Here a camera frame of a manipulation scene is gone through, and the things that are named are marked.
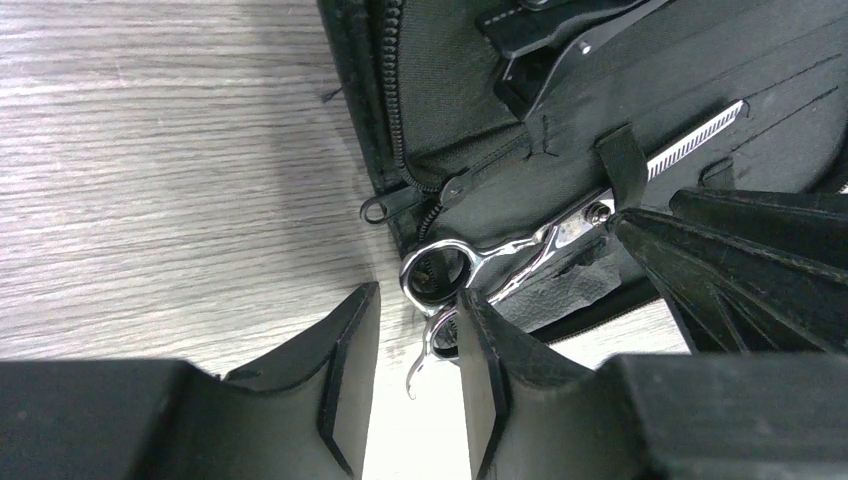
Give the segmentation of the black hair clip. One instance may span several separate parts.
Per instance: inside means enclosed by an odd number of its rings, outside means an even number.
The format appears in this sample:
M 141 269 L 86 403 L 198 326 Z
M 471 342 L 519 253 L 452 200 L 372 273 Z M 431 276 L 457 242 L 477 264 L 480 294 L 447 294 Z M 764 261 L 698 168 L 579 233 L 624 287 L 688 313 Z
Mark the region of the black hair clip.
M 528 119 L 577 66 L 664 1 L 517 1 L 480 14 L 475 25 L 496 51 L 493 91 Z

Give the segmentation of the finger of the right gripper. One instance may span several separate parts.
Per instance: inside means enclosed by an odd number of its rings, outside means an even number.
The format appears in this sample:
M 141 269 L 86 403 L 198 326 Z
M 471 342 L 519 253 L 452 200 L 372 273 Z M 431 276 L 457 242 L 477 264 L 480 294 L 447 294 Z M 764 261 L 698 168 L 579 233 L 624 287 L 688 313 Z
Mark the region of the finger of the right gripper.
M 847 196 L 681 189 L 669 201 L 688 221 L 790 254 L 847 267 Z
M 845 269 L 646 210 L 623 210 L 608 228 L 694 351 L 846 352 Z

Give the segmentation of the silver thinning scissors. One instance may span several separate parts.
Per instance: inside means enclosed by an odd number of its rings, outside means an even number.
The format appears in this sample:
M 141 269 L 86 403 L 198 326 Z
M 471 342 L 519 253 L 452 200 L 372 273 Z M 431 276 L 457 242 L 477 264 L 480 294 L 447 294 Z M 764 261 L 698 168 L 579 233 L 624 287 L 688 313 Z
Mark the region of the silver thinning scissors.
M 439 352 L 434 339 L 437 333 L 456 318 L 456 295 L 459 289 L 472 286 L 481 273 L 489 270 L 492 262 L 513 258 L 525 250 L 537 247 L 539 251 L 488 296 L 490 304 L 500 303 L 522 287 L 529 277 L 546 266 L 555 255 L 606 223 L 612 214 L 624 209 L 628 204 L 639 202 L 648 182 L 681 162 L 738 118 L 746 117 L 749 110 L 747 101 L 737 99 L 697 122 L 685 134 L 650 157 L 644 155 L 630 127 L 621 127 L 596 144 L 597 153 L 607 162 L 609 185 L 590 191 L 575 205 L 567 207 L 532 234 L 484 250 L 463 239 L 444 238 L 407 254 L 400 267 L 399 285 L 407 299 L 427 317 L 421 352 L 406 377 L 406 392 L 409 398 L 416 398 L 415 381 L 426 366 L 439 362 L 454 362 L 458 358 L 456 354 Z M 457 254 L 461 261 L 460 275 L 449 293 L 437 300 L 431 300 L 415 291 L 412 276 L 422 260 L 443 252 Z

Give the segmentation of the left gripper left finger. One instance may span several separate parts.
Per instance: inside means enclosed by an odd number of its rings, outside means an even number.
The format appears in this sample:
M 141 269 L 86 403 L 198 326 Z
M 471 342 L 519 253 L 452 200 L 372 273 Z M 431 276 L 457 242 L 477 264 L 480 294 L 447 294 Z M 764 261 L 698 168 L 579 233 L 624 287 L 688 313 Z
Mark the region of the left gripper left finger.
M 381 295 L 223 377 L 177 359 L 6 361 L 5 479 L 358 479 Z

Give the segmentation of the black zipper tool case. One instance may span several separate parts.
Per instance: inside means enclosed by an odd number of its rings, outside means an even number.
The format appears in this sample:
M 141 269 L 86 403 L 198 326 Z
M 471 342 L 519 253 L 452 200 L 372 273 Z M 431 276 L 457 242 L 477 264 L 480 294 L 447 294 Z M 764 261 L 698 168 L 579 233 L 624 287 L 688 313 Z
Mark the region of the black zipper tool case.
M 500 57 L 475 25 L 517 1 L 322 1 L 318 8 L 377 211 L 402 261 L 458 238 L 484 250 L 528 236 L 609 185 L 596 144 L 628 126 L 646 157 L 737 99 L 746 117 L 647 183 L 664 209 L 695 186 L 801 192 L 847 171 L 843 1 L 664 1 L 577 66 L 531 116 L 493 91 Z M 473 288 L 493 293 L 533 257 L 502 258 Z M 437 300 L 455 252 L 422 260 L 415 291 Z

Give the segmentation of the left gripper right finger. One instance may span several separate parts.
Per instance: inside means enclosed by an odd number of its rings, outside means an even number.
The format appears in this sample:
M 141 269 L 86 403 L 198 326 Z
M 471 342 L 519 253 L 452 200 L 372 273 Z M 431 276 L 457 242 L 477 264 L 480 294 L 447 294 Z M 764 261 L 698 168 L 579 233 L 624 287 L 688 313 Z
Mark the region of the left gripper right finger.
M 627 354 L 589 369 L 458 297 L 476 479 L 843 479 L 847 359 Z

